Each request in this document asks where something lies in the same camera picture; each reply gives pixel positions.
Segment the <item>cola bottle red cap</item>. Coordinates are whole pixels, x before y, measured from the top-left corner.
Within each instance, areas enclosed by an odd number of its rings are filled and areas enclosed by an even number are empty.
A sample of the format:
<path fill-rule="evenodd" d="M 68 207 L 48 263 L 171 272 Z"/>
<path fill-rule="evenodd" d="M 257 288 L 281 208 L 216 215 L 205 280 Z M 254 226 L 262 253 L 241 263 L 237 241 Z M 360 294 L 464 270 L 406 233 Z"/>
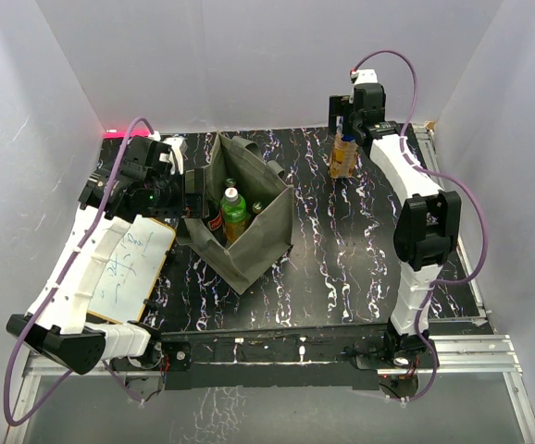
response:
<path fill-rule="evenodd" d="M 205 223 L 208 229 L 212 232 L 222 230 L 223 218 L 220 208 L 212 209 Z"/>

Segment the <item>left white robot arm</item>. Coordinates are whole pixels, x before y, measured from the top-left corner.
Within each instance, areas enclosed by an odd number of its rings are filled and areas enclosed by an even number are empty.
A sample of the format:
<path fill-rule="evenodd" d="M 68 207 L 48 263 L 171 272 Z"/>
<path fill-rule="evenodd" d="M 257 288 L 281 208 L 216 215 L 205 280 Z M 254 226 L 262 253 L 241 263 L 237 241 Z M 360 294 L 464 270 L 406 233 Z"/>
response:
<path fill-rule="evenodd" d="M 118 161 L 97 165 L 50 278 L 10 316 L 9 334 L 78 375 L 115 358 L 160 363 L 162 346 L 127 311 L 149 295 L 176 239 L 167 220 L 201 213 L 204 180 L 184 169 L 186 149 L 180 136 L 136 135 Z"/>

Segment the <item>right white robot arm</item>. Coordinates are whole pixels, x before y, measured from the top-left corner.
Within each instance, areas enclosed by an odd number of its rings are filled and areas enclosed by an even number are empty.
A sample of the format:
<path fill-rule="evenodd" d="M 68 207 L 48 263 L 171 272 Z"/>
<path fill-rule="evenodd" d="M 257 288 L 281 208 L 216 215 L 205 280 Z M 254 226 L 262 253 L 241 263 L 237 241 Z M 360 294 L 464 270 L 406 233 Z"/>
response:
<path fill-rule="evenodd" d="M 363 149 L 401 204 L 393 233 L 400 284 L 378 356 L 403 367 L 429 348 L 430 294 L 456 249 L 461 198 L 418 171 L 417 158 L 404 146 L 397 124 L 386 120 L 385 105 L 381 84 L 357 78 L 350 94 L 330 97 L 329 131 Z"/>

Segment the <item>blue top juice carton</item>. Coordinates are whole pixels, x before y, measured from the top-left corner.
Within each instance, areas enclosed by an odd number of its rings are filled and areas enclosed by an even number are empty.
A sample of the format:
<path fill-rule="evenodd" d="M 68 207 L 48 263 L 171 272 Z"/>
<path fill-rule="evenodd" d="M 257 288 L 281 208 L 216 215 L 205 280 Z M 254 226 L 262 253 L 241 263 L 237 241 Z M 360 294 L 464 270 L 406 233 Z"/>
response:
<path fill-rule="evenodd" d="M 333 179 L 349 179 L 353 176 L 358 157 L 355 140 L 338 132 L 330 152 L 330 176 Z"/>

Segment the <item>grey canvas bag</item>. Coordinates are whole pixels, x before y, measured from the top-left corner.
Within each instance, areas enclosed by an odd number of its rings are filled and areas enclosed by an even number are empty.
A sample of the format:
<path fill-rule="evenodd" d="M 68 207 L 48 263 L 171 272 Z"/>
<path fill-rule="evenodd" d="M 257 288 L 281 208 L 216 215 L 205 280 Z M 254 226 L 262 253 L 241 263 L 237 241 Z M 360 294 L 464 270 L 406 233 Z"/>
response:
<path fill-rule="evenodd" d="M 225 180 L 236 180 L 246 201 L 246 227 L 233 244 L 219 240 L 205 219 L 187 218 L 177 228 L 177 243 L 200 256 L 236 293 L 243 294 L 292 248 L 294 189 L 284 180 L 284 169 L 265 160 L 255 142 L 219 133 L 205 170 L 206 197 L 219 206 Z M 261 214 L 252 214 L 261 202 Z"/>

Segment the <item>green tea bottle white cap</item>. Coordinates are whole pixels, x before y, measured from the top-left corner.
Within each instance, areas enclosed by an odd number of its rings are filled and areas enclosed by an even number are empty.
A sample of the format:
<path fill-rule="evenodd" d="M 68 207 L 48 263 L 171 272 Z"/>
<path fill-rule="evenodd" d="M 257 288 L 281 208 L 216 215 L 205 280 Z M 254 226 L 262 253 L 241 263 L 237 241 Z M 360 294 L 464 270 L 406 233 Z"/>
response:
<path fill-rule="evenodd" d="M 233 244 L 245 232 L 246 227 L 246 201 L 234 187 L 224 191 L 220 202 L 223 218 L 224 233 L 227 242 Z"/>

